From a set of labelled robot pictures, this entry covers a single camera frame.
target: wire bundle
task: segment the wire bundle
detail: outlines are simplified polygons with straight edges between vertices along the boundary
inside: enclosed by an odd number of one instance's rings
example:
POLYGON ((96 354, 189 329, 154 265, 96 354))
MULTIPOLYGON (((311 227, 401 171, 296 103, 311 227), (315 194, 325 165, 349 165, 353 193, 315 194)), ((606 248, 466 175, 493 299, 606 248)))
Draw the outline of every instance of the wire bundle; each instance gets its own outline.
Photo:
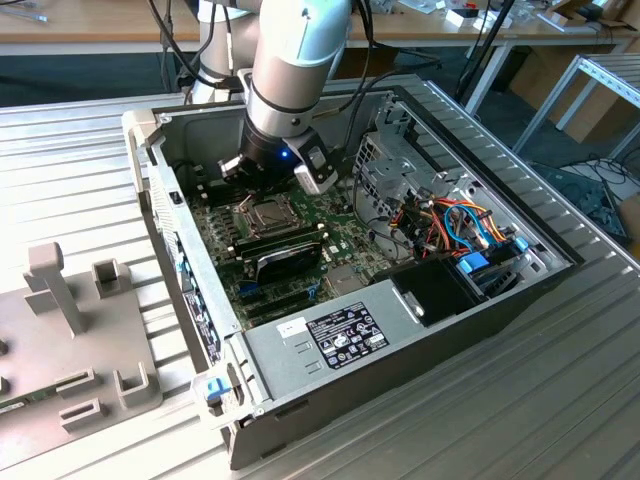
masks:
POLYGON ((491 218, 491 212, 466 200, 437 198, 428 210, 402 205, 389 226, 406 232, 405 236, 423 232, 413 238, 419 258, 426 258, 430 252, 449 253, 455 257, 466 255, 478 248, 473 242, 475 237, 480 237, 483 245, 488 246, 507 241, 491 218), (473 237, 465 238, 465 232, 472 233, 473 237))

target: blue connector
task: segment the blue connector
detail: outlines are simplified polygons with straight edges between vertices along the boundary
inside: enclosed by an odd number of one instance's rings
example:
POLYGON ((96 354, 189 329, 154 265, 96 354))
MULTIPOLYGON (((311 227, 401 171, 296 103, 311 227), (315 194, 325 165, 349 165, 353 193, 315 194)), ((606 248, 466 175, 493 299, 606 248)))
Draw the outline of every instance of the blue connector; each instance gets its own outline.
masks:
POLYGON ((458 265, 460 265, 462 271, 468 275, 475 272, 476 270, 480 270, 481 268, 486 267, 487 265, 489 265, 489 262, 482 256, 480 252, 475 252, 462 257, 458 265))
POLYGON ((232 389, 226 378, 212 378, 207 382, 207 402, 211 402, 232 389))
POLYGON ((529 242, 527 242, 522 237, 516 237, 516 239, 514 240, 514 243, 516 244, 516 247, 518 247, 522 253, 526 252, 529 249, 529 242))
POLYGON ((316 295, 318 294, 318 289, 320 288, 320 282, 311 285, 309 288, 307 288, 307 292, 309 293, 309 300, 315 300, 316 299, 316 295))

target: wooden desk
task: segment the wooden desk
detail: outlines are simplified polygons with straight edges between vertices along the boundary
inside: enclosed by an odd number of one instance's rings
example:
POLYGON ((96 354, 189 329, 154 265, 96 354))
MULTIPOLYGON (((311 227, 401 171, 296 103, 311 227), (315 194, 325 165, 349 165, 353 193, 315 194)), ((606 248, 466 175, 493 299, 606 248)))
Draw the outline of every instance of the wooden desk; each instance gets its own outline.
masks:
MULTIPOLYGON (((57 55, 88 53, 158 52, 161 49, 158 27, 144 0, 38 0, 49 17, 48 24, 0 14, 0 56, 57 55)), ((156 0, 162 12, 165 0, 156 0)), ((407 7, 392 15, 375 15, 376 39, 397 47, 469 47, 478 31, 458 29, 445 22, 443 12, 423 15, 407 7)), ((198 49, 198 22, 186 3, 173 2, 176 40, 185 51, 198 49)), ((517 45, 593 45, 611 42, 616 53, 623 52, 635 38, 630 31, 616 32, 613 40, 606 34, 564 34, 537 18, 516 21, 501 32, 497 47, 486 66, 469 102, 474 114, 495 80, 509 52, 517 45)), ((348 46, 366 47, 367 42, 358 15, 353 16, 353 31, 348 46)))
MULTIPOLYGON (((160 31, 144 0, 37 0, 47 23, 0 13, 0 55, 158 52, 160 31)), ((155 0, 164 13, 165 0, 155 0)), ((172 3, 174 36, 199 44, 198 21, 183 0, 172 3)))

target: blue cable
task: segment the blue cable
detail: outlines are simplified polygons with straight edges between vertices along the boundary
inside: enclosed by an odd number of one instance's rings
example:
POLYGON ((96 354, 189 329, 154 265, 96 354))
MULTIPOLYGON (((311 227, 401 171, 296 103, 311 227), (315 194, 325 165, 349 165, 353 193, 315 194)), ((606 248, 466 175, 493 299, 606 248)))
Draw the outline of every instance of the blue cable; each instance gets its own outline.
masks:
POLYGON ((487 232, 485 232, 484 228, 482 228, 482 225, 480 224, 480 220, 478 219, 478 216, 473 212, 473 210, 471 210, 469 207, 465 205, 452 205, 451 207, 447 208, 446 212, 444 212, 444 224, 445 224, 445 227, 447 228, 447 233, 451 238, 453 238, 459 243, 462 243, 463 245, 466 245, 469 248, 469 251, 473 252, 473 248, 471 247, 471 244, 466 240, 463 240, 460 237, 457 237, 451 230, 451 226, 449 225, 449 214, 451 213, 451 210, 454 208, 459 208, 460 210, 463 210, 464 212, 469 214, 469 216, 473 219, 474 223, 478 227, 478 231, 480 232, 480 235, 482 235, 482 238, 484 238, 489 245, 492 245, 495 243, 495 240, 487 236, 487 232))

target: blue latch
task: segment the blue latch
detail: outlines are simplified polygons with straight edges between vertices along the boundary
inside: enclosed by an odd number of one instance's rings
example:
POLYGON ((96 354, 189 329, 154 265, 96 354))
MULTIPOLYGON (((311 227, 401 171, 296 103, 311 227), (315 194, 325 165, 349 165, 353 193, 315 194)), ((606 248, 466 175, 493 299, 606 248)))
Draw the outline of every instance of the blue latch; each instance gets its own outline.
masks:
POLYGON ((207 382, 207 402, 219 398, 227 392, 231 391, 231 385, 225 378, 212 378, 207 382))
POLYGON ((487 262, 487 259, 484 258, 480 252, 475 252, 462 257, 458 265, 460 265, 464 273, 469 274, 486 267, 489 265, 489 262, 487 262))
POLYGON ((522 237, 516 237, 514 243, 516 244, 516 247, 518 247, 522 253, 526 252, 529 249, 529 242, 527 242, 522 237))

